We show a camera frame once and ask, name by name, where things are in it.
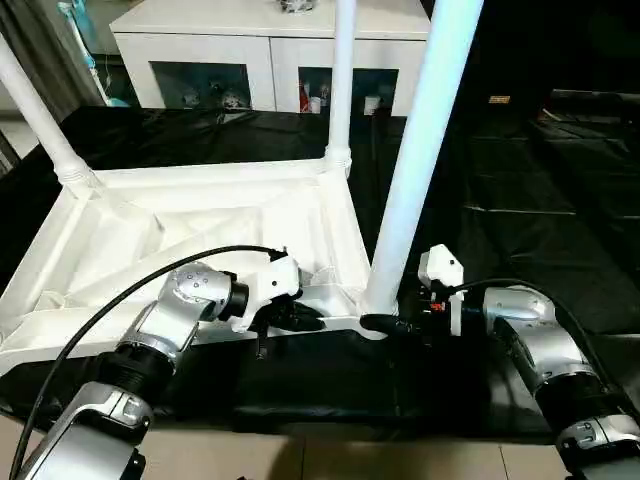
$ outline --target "white plastic frame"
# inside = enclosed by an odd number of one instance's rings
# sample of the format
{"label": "white plastic frame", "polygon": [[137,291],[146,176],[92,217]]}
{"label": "white plastic frame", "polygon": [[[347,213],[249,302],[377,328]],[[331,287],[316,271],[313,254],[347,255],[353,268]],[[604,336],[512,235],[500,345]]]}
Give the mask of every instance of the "white plastic frame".
{"label": "white plastic frame", "polygon": [[[49,153],[64,187],[0,298],[0,375],[23,362],[54,358],[104,302],[176,256],[221,244],[254,243],[250,240],[290,247],[308,274],[302,301],[323,311],[329,329],[380,338],[360,327],[359,314],[394,310],[481,8],[482,0],[436,4],[371,274],[345,178],[355,0],[340,0],[336,8],[329,144],[326,157],[315,160],[94,174],[73,151],[0,35],[0,79]],[[302,228],[305,221],[307,228]],[[255,261],[238,254],[215,259],[212,266],[242,275],[255,268]],[[141,304],[157,295],[162,280],[114,309],[73,355],[112,348]],[[224,325],[210,324],[197,338],[214,342],[239,336]]]}

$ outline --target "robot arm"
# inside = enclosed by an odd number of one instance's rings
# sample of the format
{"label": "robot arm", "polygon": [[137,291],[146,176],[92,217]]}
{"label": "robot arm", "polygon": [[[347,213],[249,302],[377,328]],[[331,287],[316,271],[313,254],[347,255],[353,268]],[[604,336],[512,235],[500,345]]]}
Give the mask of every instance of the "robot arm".
{"label": "robot arm", "polygon": [[175,374],[198,322],[228,321],[243,332],[262,307],[299,291],[298,265],[287,255],[243,283],[198,262],[169,273],[158,299],[114,352],[102,354],[97,381],[82,386],[18,478],[140,479],[145,458],[136,446],[151,424],[151,404]]}
{"label": "robot arm", "polygon": [[640,428],[557,322],[551,300],[520,285],[451,294],[447,287],[461,285],[462,276],[457,259],[438,245],[421,258],[417,317],[369,315],[361,323],[365,328],[419,336],[427,342],[464,335],[469,326],[477,332],[480,326],[504,345],[574,478],[640,478]]}

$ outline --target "small item in cabinet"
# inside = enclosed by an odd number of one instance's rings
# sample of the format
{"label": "small item in cabinet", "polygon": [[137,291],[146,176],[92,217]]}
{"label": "small item in cabinet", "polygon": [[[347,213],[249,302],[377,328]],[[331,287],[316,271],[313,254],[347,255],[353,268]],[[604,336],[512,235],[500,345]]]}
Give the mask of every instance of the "small item in cabinet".
{"label": "small item in cabinet", "polygon": [[200,94],[192,88],[187,89],[182,94],[182,104],[185,108],[196,108],[200,105]]}
{"label": "small item in cabinet", "polygon": [[222,94],[221,100],[222,107],[226,110],[249,110],[251,108],[244,95],[232,88]]}
{"label": "small item in cabinet", "polygon": [[318,0],[280,0],[280,6],[285,13],[307,12],[312,10]]}
{"label": "small item in cabinet", "polygon": [[300,113],[309,113],[309,95],[307,93],[306,90],[306,86],[308,84],[305,84],[304,86],[302,86],[302,84],[300,84]]}
{"label": "small item in cabinet", "polygon": [[311,97],[309,102],[311,113],[320,113],[322,111],[322,99],[320,97]]}
{"label": "small item in cabinet", "polygon": [[378,95],[370,95],[364,97],[364,114],[373,115],[380,107],[380,97]]}
{"label": "small item in cabinet", "polygon": [[323,107],[329,106],[329,98],[331,97],[331,86],[329,82],[325,81],[320,85],[320,100]]}

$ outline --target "white cabinet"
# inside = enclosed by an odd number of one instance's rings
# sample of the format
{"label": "white cabinet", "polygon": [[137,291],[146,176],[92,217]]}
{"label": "white cabinet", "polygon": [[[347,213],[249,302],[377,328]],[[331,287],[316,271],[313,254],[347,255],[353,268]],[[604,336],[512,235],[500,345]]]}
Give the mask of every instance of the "white cabinet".
{"label": "white cabinet", "polygon": [[[224,84],[255,110],[298,112],[301,84],[330,86],[334,2],[286,14],[277,0],[145,0],[111,30],[143,107],[212,106]],[[378,95],[409,113],[429,27],[419,0],[358,0],[357,108]]]}

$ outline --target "black plastic sheet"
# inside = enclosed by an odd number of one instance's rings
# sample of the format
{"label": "black plastic sheet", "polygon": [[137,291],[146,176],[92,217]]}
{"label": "black plastic sheet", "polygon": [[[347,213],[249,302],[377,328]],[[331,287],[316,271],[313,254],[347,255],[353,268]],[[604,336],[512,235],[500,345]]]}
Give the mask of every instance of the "black plastic sheet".
{"label": "black plastic sheet", "polygon": [[[370,258],[404,121],[355,118],[349,178]],[[83,108],[63,125],[96,169],[323,155],[322,116],[252,113],[220,124],[218,112]],[[421,252],[446,243],[468,280],[521,277],[564,300],[592,334],[613,377],[640,408],[640,188],[633,132],[624,126],[487,118],[450,126],[416,235],[403,290]],[[0,238],[6,285],[59,186],[36,148],[0,181],[4,205],[20,212]],[[435,349],[372,342],[353,332],[269,340],[255,359],[250,341],[192,348],[165,398],[160,423],[290,431],[312,422],[366,425],[375,438],[446,433],[548,440],[548,428],[499,345],[451,339]],[[0,378],[0,408],[24,418],[49,363]],[[40,426],[59,415],[91,370],[69,360]]]}

